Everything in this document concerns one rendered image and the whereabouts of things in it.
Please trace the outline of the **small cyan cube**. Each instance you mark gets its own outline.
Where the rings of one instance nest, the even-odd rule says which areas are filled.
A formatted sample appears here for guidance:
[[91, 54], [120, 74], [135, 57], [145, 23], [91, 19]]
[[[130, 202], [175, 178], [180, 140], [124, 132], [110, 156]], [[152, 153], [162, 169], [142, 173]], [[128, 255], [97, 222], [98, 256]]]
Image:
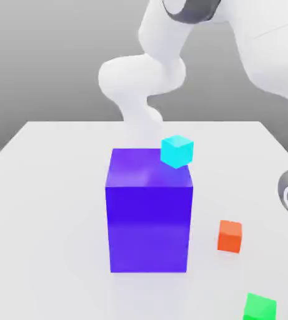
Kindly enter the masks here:
[[161, 142], [161, 161], [178, 169], [192, 162], [194, 142], [186, 137], [175, 135]]

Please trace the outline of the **small orange cube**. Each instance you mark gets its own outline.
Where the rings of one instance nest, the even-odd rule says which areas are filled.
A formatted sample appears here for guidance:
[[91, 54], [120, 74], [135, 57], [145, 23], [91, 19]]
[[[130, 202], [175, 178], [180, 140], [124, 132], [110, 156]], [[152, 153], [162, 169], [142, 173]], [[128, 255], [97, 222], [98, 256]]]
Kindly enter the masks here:
[[221, 220], [217, 249], [231, 253], [239, 253], [242, 242], [242, 224], [239, 222]]

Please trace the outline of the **small green cube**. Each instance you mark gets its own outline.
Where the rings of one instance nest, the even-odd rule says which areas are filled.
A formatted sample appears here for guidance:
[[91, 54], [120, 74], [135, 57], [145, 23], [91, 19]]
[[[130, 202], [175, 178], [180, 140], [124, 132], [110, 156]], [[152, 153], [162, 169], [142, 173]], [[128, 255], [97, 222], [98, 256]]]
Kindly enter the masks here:
[[276, 320], [276, 300], [248, 293], [242, 320]]

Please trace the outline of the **large purple box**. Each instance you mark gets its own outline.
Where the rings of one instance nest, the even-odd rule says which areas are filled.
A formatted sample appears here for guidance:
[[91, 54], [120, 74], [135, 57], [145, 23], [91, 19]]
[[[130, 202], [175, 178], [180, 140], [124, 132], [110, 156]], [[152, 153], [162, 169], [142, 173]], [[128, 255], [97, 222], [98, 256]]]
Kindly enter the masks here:
[[114, 148], [105, 192], [111, 272], [186, 272], [193, 198], [188, 166], [163, 163], [160, 149]]

